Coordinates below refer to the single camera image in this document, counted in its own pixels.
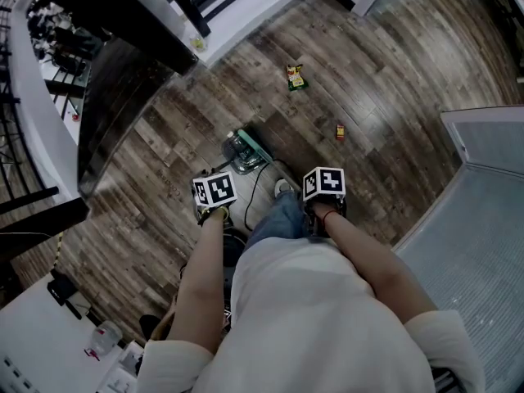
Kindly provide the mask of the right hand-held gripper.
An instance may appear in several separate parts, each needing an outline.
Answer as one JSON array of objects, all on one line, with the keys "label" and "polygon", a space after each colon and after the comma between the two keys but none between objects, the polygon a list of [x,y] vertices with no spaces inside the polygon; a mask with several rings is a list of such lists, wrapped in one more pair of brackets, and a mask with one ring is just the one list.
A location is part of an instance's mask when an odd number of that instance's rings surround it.
[{"label": "right hand-held gripper", "polygon": [[313,204],[322,202],[339,215],[346,215],[346,183],[343,169],[315,167],[303,177],[303,203],[309,217],[308,228],[315,237],[327,237],[323,221],[314,213]]}]

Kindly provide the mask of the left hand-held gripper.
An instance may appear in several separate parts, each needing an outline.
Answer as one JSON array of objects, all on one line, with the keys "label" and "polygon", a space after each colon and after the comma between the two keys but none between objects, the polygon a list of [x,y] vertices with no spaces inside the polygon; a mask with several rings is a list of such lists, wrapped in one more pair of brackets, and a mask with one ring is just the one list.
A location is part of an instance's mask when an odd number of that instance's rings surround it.
[{"label": "left hand-held gripper", "polygon": [[229,220],[229,208],[237,200],[237,189],[231,172],[202,175],[192,180],[192,195],[196,206],[196,218],[200,226],[215,210],[224,212]]}]

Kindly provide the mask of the grey dustpan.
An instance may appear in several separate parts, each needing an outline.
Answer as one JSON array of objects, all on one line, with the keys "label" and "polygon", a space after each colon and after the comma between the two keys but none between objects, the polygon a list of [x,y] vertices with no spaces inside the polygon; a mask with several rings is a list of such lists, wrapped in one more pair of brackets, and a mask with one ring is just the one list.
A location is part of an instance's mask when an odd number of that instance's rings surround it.
[{"label": "grey dustpan", "polygon": [[[271,155],[269,148],[265,145],[263,140],[260,138],[259,134],[254,129],[251,129],[249,127],[244,127],[242,129],[248,132]],[[222,169],[226,168],[227,166],[231,166],[233,168],[233,171],[236,174],[247,175],[253,172],[254,170],[258,169],[259,167],[262,167],[268,164],[251,147],[250,149],[251,149],[251,155],[247,159],[241,160],[237,158],[234,160],[227,160],[224,157],[225,162],[223,162],[222,164],[216,167],[213,167],[210,172],[212,174],[215,174],[215,173],[220,172]]]}]

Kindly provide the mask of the green and yellow snack bag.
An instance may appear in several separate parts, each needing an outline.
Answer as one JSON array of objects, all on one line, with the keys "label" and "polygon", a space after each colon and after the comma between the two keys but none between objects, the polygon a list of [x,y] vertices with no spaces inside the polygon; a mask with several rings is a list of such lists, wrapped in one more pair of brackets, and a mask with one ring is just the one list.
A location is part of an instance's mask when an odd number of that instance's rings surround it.
[{"label": "green and yellow snack bag", "polygon": [[296,91],[309,86],[306,79],[301,75],[302,65],[287,65],[287,78],[289,91]]}]

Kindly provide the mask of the person's left forearm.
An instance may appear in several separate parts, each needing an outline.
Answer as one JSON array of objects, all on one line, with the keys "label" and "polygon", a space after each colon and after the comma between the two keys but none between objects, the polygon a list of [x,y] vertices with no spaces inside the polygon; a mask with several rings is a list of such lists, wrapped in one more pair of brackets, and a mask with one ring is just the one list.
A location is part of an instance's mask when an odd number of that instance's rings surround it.
[{"label": "person's left forearm", "polygon": [[224,322],[224,221],[209,218],[184,270],[167,338],[215,354]]}]

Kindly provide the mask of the person's right forearm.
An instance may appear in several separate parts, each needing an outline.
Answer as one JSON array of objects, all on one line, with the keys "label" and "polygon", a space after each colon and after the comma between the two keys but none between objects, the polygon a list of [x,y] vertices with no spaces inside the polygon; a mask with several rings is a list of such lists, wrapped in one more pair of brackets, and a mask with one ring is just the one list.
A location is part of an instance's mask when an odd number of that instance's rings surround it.
[{"label": "person's right forearm", "polygon": [[328,236],[371,286],[377,300],[402,323],[436,310],[407,265],[387,246],[356,228],[333,207],[315,202],[313,209],[323,221]]}]

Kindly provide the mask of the yellow wrist band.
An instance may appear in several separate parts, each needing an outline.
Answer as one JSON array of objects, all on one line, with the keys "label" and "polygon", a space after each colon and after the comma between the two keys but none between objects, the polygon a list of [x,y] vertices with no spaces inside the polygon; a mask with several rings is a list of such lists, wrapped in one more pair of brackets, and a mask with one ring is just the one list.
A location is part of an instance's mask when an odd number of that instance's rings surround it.
[{"label": "yellow wrist band", "polygon": [[200,218],[199,218],[199,224],[202,226],[203,223],[208,220],[209,218],[218,218],[222,221],[226,221],[229,217],[229,210],[228,207],[225,206],[217,206],[212,207],[209,209],[204,209],[201,212]]}]

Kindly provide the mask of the person's blue jeans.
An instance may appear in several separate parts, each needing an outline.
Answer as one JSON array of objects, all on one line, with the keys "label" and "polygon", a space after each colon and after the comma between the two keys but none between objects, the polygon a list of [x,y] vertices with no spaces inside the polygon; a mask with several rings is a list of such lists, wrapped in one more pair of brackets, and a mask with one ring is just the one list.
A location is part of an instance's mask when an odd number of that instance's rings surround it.
[{"label": "person's blue jeans", "polygon": [[255,226],[245,250],[266,238],[299,239],[309,236],[307,215],[299,195],[284,191],[277,195],[268,214]]}]

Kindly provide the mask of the person's white shirt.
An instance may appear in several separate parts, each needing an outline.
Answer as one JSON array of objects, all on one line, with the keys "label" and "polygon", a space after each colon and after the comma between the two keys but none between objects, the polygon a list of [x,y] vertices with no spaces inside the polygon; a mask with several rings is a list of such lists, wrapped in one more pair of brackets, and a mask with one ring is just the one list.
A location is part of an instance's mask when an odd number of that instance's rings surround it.
[{"label": "person's white shirt", "polygon": [[147,343],[137,393],[436,393],[439,368],[464,393],[486,391],[458,312],[402,323],[330,243],[258,242],[237,263],[231,302],[215,354]]}]

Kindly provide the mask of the yellow black striped tape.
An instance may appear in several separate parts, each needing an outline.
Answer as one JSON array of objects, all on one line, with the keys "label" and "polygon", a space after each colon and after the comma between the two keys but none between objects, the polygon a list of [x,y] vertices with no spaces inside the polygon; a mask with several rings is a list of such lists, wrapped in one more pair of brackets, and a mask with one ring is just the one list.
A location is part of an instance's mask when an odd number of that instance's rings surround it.
[{"label": "yellow black striped tape", "polygon": [[58,261],[61,256],[61,246],[62,246],[62,240],[63,240],[64,232],[60,232],[57,236],[57,244],[56,244],[56,254],[55,259],[53,261],[52,267],[55,268],[58,264]]}]

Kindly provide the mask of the dark wooden beam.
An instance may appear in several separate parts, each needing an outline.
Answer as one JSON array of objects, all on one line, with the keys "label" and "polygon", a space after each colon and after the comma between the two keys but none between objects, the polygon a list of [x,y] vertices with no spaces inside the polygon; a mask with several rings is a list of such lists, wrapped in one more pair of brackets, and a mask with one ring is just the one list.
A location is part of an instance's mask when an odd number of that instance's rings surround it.
[{"label": "dark wooden beam", "polygon": [[82,223],[89,212],[84,200],[76,198],[0,228],[0,264]]}]

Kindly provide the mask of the black box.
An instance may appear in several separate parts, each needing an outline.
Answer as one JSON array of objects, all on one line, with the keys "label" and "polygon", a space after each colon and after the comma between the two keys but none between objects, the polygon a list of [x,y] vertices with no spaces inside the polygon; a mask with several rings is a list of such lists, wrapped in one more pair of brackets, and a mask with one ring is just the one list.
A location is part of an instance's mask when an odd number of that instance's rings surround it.
[{"label": "black box", "polygon": [[78,290],[72,281],[56,269],[51,270],[52,280],[47,284],[47,290],[59,306],[72,297]]}]

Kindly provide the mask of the white cardboard box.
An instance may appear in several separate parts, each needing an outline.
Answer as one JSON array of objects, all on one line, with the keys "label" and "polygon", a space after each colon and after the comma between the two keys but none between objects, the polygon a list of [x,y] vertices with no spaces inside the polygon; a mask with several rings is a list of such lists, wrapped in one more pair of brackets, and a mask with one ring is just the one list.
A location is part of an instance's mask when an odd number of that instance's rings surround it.
[{"label": "white cardboard box", "polygon": [[136,377],[122,368],[109,372],[97,393],[136,393]]},{"label": "white cardboard box", "polygon": [[144,349],[136,341],[131,341],[119,357],[120,367],[136,377],[142,365],[143,352]]}]

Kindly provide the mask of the lower floor office furniture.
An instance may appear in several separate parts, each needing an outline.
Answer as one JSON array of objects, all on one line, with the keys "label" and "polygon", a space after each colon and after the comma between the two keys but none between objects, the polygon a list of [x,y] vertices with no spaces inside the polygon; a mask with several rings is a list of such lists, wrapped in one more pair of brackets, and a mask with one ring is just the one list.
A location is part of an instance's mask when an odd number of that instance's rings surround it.
[{"label": "lower floor office furniture", "polygon": [[27,10],[29,36],[40,73],[69,134],[79,141],[92,49],[86,31],[53,2],[33,0]]}]

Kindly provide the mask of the white table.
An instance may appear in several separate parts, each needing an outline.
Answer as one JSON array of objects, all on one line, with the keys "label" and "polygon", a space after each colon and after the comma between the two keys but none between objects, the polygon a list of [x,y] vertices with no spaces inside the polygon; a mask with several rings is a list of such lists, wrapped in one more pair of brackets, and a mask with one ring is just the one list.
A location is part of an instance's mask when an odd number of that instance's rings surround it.
[{"label": "white table", "polygon": [[120,342],[100,362],[84,353],[100,323],[59,306],[51,280],[46,275],[0,310],[0,393],[97,393],[121,368]]}]

